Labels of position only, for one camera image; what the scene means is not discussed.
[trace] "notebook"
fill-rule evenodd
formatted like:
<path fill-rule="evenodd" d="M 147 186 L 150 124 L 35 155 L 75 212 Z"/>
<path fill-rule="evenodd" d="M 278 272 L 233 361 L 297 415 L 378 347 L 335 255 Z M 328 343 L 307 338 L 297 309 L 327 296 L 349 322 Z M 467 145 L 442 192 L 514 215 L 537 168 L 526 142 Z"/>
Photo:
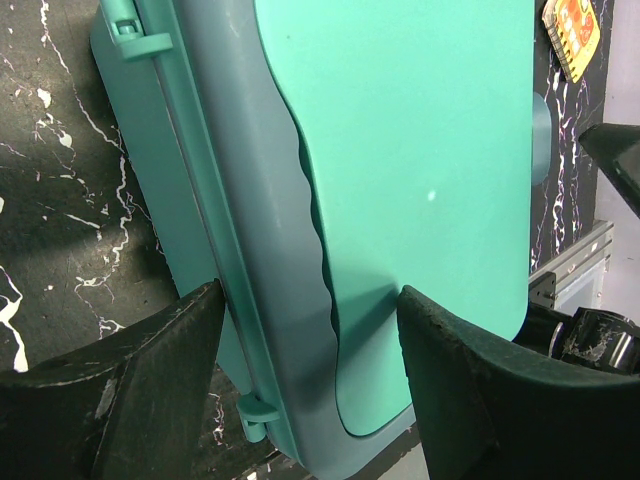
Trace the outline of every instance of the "notebook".
<path fill-rule="evenodd" d="M 600 41 L 591 0 L 548 0 L 542 20 L 568 80 L 582 77 Z"/>

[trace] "spiral notebook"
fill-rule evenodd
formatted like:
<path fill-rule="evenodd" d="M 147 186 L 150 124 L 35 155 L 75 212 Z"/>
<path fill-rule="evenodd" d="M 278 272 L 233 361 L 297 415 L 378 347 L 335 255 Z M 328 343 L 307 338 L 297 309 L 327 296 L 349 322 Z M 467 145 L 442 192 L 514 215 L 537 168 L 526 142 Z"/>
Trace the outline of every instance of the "spiral notebook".
<path fill-rule="evenodd" d="M 542 20 L 567 79 L 576 83 L 600 41 L 591 0 L 548 0 Z"/>

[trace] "black marble surface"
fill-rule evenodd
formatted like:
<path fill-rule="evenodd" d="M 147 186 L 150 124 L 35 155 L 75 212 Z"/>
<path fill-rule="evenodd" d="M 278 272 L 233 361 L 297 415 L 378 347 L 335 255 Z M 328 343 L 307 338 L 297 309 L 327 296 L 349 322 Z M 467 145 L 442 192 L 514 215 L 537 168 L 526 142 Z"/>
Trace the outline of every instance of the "black marble surface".
<path fill-rule="evenodd" d="M 0 0 L 0 369 L 79 348 L 177 298 L 89 50 L 97 1 Z M 551 108 L 554 155 L 533 189 L 532 270 L 593 224 L 597 172 L 577 138 L 602 119 L 613 0 L 594 6 L 602 40 L 577 85 L 565 82 L 536 22 L 535 90 Z M 276 465 L 293 475 L 268 442 L 245 441 L 237 397 L 217 370 L 193 477 L 246 478 L 257 468 L 256 478 L 285 478 Z M 386 458 L 416 443 L 414 432 Z"/>

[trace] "toy suitcase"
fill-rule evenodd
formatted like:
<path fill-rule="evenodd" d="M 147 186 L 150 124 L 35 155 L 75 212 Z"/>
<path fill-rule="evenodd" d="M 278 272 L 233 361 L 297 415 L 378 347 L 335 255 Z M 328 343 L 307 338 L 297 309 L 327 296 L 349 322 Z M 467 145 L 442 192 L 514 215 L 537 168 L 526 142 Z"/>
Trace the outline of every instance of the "toy suitcase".
<path fill-rule="evenodd" d="M 321 479 L 414 421 L 402 285 L 505 338 L 522 324 L 515 3 L 101 0 L 91 46 L 176 286 L 222 280 L 246 436 Z"/>

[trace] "latch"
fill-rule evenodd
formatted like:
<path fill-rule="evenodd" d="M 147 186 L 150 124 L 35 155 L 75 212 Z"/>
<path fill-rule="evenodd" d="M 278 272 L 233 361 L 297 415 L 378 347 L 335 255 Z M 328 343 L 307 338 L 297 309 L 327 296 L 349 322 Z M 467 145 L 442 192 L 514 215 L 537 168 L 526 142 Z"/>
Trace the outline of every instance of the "latch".
<path fill-rule="evenodd" d="M 280 418 L 278 411 L 258 399 L 253 393 L 243 395 L 236 404 L 244 434 L 251 443 L 258 443 L 267 436 L 267 422 Z"/>
<path fill-rule="evenodd" d="M 145 35 L 133 0 L 100 0 L 114 45 L 125 62 L 150 58 L 173 48 L 168 33 Z"/>

